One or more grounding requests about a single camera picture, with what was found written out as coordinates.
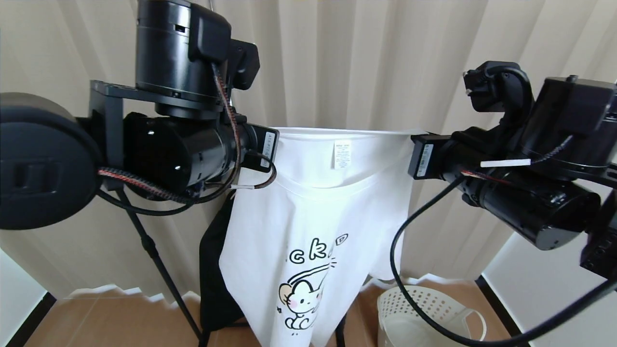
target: black pole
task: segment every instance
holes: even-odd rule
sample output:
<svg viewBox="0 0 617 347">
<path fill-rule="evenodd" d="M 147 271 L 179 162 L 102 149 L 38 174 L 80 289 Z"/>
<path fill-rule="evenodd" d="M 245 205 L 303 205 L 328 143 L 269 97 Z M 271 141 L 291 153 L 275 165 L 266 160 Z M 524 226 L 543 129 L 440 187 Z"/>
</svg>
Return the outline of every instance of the black pole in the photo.
<svg viewBox="0 0 617 347">
<path fill-rule="evenodd" d="M 123 203 L 127 205 L 131 204 L 124 190 L 117 190 L 116 193 L 118 194 L 118 197 Z M 126 213 L 131 219 L 131 222 L 133 222 L 135 229 L 137 229 L 137 233 L 139 233 L 139 237 L 141 238 L 141 245 L 144 247 L 146 252 L 148 252 L 148 255 L 150 255 L 152 261 L 154 261 L 154 265 L 156 265 L 156 268 L 159 271 L 161 277 L 163 277 L 163 281 L 165 281 L 167 288 L 169 288 L 169 291 L 172 292 L 173 298 L 176 299 L 178 307 L 180 307 L 180 310 L 186 317 L 186 320 L 189 322 L 189 325 L 197 336 L 197 339 L 199 339 L 200 343 L 202 343 L 202 341 L 204 341 L 205 339 L 203 338 L 202 333 L 199 331 L 199 328 L 197 327 L 195 320 L 191 316 L 189 309 L 186 307 L 184 300 L 182 300 L 182 296 L 180 295 L 180 292 L 174 284 L 172 277 L 169 275 L 169 272 L 167 272 L 167 268 L 165 268 L 165 264 L 163 264 L 163 260 L 161 260 L 159 252 L 156 250 L 156 244 L 154 243 L 154 240 L 146 233 L 144 226 L 141 224 L 141 221 L 139 221 L 139 217 L 135 212 L 127 211 Z"/>
<path fill-rule="evenodd" d="M 339 325 L 336 326 L 336 330 L 334 331 L 334 336 L 336 339 L 336 347 L 345 347 L 344 330 L 345 330 L 345 319 L 346 318 L 347 318 L 347 315 L 344 315 L 343 319 L 341 319 Z"/>
</svg>

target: tiled floor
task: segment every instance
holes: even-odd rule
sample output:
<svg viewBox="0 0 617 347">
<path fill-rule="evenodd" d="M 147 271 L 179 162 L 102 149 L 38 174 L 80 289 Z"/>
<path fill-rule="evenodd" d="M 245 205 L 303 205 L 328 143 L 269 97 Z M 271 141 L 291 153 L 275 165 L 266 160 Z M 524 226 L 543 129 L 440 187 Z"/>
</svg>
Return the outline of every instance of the tiled floor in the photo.
<svg viewBox="0 0 617 347">
<path fill-rule="evenodd" d="M 423 282 L 422 285 L 440 290 L 467 307 L 481 312 L 487 321 L 486 340 L 508 337 L 495 312 L 474 283 L 443 285 Z M 371 287 L 360 293 L 347 314 L 346 345 L 350 347 L 377 346 L 377 297 L 383 290 Z M 189 298 L 187 305 L 199 321 L 199 302 Z M 479 334 L 479 320 L 468 319 L 472 336 Z M 102 294 L 80 294 L 58 300 L 26 347 L 81 346 L 197 346 L 197 338 L 178 308 L 170 308 L 163 301 L 150 302 L 145 297 L 125 295 L 112 290 Z M 258 347 L 250 328 L 225 328 L 210 336 L 208 347 Z M 335 347 L 332 338 L 327 347 Z"/>
</svg>

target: cartoon mouse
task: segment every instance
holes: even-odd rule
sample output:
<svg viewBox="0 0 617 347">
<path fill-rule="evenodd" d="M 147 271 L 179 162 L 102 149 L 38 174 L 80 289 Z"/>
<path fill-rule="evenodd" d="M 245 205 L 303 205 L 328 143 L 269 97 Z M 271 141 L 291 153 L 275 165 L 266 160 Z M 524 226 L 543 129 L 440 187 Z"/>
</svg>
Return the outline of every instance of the cartoon mouse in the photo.
<svg viewBox="0 0 617 347">
<path fill-rule="evenodd" d="M 303 330 L 310 328 L 321 301 L 319 288 L 313 289 L 308 281 L 299 280 L 293 286 L 283 283 L 279 287 L 279 297 L 289 310 L 296 314 L 295 318 L 285 319 L 287 328 Z"/>
</svg>

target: curtain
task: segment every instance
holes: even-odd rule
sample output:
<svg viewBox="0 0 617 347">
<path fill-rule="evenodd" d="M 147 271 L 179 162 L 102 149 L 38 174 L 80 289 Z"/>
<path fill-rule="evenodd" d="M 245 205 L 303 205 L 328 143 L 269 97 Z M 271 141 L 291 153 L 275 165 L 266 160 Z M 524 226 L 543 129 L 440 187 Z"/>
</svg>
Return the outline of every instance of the curtain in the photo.
<svg viewBox="0 0 617 347">
<path fill-rule="evenodd" d="M 519 62 L 536 94 L 550 76 L 617 78 L 615 0 L 219 0 L 213 8 L 233 38 L 259 48 L 260 72 L 250 90 L 233 92 L 234 105 L 272 127 L 491 127 L 500 114 L 474 112 L 461 78 L 487 60 Z M 0 1 L 0 90 L 86 116 L 89 80 L 135 83 L 136 10 L 136 0 Z M 142 102 L 125 110 L 155 115 Z M 415 182 L 410 210 L 443 187 Z M 177 206 L 129 196 L 140 207 Z M 199 240 L 219 205 L 140 217 L 182 293 L 199 292 Z M 453 192 L 407 229 L 402 272 L 475 279 L 510 235 Z M 46 228 L 2 230 L 0 246 L 58 298 L 108 283 L 169 297 L 126 213 L 99 198 Z"/>
</svg>

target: camera mounted on robot arm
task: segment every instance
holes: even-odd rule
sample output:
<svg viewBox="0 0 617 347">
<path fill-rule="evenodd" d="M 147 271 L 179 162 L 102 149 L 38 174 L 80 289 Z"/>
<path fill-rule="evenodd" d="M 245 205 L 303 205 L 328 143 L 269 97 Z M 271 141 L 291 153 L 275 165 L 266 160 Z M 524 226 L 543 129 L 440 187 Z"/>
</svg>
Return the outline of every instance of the camera mounted on robot arm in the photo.
<svg viewBox="0 0 617 347">
<path fill-rule="evenodd" d="M 463 74 L 478 112 L 504 112 L 499 124 L 451 135 L 413 136 L 409 174 L 453 182 L 473 207 L 490 211 L 539 249 L 589 234 L 581 266 L 617 275 L 617 86 L 546 78 L 537 101 L 518 64 L 485 62 Z M 600 196 L 573 181 L 613 189 Z"/>
<path fill-rule="evenodd" d="M 184 0 L 139 0 L 136 42 L 135 87 L 90 81 L 87 117 L 0 94 L 0 228 L 64 220 L 96 194 L 108 200 L 102 185 L 130 183 L 146 199 L 190 206 L 221 195 L 240 165 L 275 176 L 278 131 L 248 123 L 229 99 L 255 80 L 256 45 L 231 39 L 224 17 Z M 125 99 L 153 102 L 162 117 L 125 116 Z"/>
</svg>

